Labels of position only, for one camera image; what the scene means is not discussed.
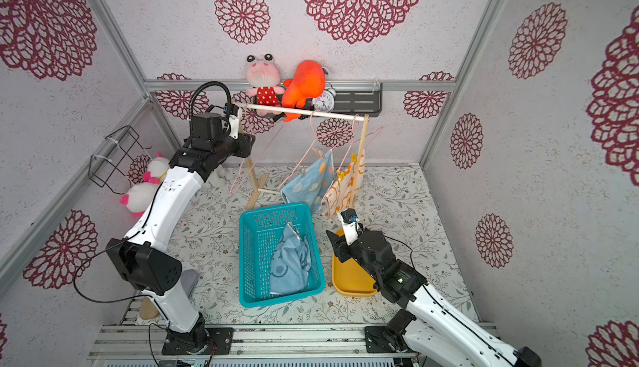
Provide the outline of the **light blue towel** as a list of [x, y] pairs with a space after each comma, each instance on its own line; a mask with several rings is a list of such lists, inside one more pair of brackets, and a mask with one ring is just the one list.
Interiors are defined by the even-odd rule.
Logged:
[[311, 271], [308, 242], [288, 223], [271, 261], [271, 295], [292, 295], [306, 289]]

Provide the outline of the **blue spotted towel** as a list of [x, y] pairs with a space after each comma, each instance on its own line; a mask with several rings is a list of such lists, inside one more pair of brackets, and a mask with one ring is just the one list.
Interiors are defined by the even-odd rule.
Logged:
[[334, 180], [333, 152], [328, 150], [301, 174], [287, 182], [281, 194], [284, 203], [304, 203], [311, 213], [316, 213]]

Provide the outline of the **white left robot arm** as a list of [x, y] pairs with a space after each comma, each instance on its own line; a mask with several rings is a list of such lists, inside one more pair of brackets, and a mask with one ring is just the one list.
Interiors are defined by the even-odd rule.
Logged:
[[106, 253], [123, 280], [152, 299], [174, 334], [199, 332], [203, 324], [181, 283], [182, 264], [166, 253], [173, 231], [191, 198], [229, 157], [251, 155], [255, 137], [240, 132], [241, 118], [217, 113], [194, 117], [191, 136], [169, 161], [151, 205], [122, 240]]

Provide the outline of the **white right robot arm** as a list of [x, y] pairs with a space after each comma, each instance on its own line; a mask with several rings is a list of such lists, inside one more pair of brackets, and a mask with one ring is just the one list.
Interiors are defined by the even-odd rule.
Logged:
[[532, 349], [516, 349], [461, 313], [424, 275], [397, 258], [379, 230], [358, 228], [358, 238], [326, 232], [334, 256], [354, 260], [373, 280], [374, 288], [401, 311], [386, 325], [383, 340], [401, 340], [409, 350], [442, 366], [540, 366]]

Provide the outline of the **yellow plastic tray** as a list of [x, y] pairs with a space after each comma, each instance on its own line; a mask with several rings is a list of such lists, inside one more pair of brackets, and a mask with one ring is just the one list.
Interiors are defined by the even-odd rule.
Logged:
[[352, 297], [371, 297], [378, 292], [375, 281], [353, 259], [341, 262], [336, 256], [332, 260], [332, 284], [338, 293]]

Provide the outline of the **white plush striped outfit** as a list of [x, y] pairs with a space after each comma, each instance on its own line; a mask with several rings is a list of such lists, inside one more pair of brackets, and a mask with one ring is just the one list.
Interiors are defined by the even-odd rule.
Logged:
[[124, 205], [134, 216], [140, 217], [151, 205], [158, 187], [159, 185], [148, 182], [136, 184], [121, 197], [120, 204]]

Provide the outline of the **pink frog plush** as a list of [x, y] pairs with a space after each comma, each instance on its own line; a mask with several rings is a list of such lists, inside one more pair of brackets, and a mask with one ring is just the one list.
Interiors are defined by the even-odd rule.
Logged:
[[274, 57], [266, 54], [259, 58], [246, 57], [246, 80], [251, 88], [246, 95], [256, 105], [280, 107], [285, 89], [281, 86], [281, 74], [274, 64]]

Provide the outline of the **teal plastic basket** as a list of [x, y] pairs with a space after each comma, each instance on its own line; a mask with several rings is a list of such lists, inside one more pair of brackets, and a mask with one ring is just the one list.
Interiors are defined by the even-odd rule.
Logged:
[[308, 205], [276, 205], [241, 215], [239, 284], [240, 302], [246, 308], [302, 300], [324, 290]]

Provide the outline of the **white orange patterned towel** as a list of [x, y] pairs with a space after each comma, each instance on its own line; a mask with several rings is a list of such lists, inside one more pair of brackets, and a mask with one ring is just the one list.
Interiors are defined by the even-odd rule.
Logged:
[[350, 173], [342, 181], [336, 178], [324, 196], [322, 215], [325, 217], [338, 215], [350, 206], [354, 206], [364, 180], [365, 151], [362, 151], [361, 155], [354, 154], [348, 167], [350, 167]]

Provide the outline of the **orange plush toy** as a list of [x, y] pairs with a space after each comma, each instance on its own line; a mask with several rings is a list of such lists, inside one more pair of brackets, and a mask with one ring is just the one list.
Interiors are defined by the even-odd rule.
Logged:
[[288, 109], [302, 109], [306, 101], [319, 97], [326, 84], [324, 67], [318, 62], [305, 60], [296, 68], [292, 79], [284, 80], [285, 92], [281, 98], [281, 105]]

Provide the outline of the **white alarm clock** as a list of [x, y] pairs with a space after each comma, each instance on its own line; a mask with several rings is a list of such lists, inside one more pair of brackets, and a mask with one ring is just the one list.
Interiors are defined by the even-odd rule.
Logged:
[[336, 91], [333, 87], [328, 87], [323, 92], [312, 99], [312, 105], [317, 112], [331, 113], [335, 107]]

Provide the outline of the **grey slipper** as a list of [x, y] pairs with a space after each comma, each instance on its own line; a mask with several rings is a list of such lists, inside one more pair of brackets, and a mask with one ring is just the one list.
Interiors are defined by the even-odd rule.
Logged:
[[193, 269], [181, 272], [181, 285], [188, 298], [192, 297], [200, 278], [200, 273]]

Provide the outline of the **beige slipper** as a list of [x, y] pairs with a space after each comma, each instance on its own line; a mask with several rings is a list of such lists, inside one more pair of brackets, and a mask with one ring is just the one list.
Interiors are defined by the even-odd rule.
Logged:
[[142, 321], [157, 320], [160, 312], [149, 297], [144, 297], [138, 314], [138, 319]]

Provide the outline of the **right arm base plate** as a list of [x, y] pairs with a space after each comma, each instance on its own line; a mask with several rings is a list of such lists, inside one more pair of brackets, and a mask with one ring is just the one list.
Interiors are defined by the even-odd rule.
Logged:
[[399, 330], [388, 325], [369, 325], [364, 327], [364, 342], [369, 354], [409, 353], [413, 350], [404, 340], [406, 330]]

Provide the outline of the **black wall shelf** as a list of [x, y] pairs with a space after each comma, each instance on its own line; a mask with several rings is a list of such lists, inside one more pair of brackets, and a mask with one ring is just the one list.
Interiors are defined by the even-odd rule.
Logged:
[[334, 113], [378, 117], [383, 109], [383, 87], [373, 84], [364, 90], [336, 89]]

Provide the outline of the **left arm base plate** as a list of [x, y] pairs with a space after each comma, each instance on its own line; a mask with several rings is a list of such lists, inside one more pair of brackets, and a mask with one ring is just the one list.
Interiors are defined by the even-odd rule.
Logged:
[[228, 355], [235, 330], [233, 328], [205, 328], [197, 326], [191, 333], [166, 331], [162, 355]]

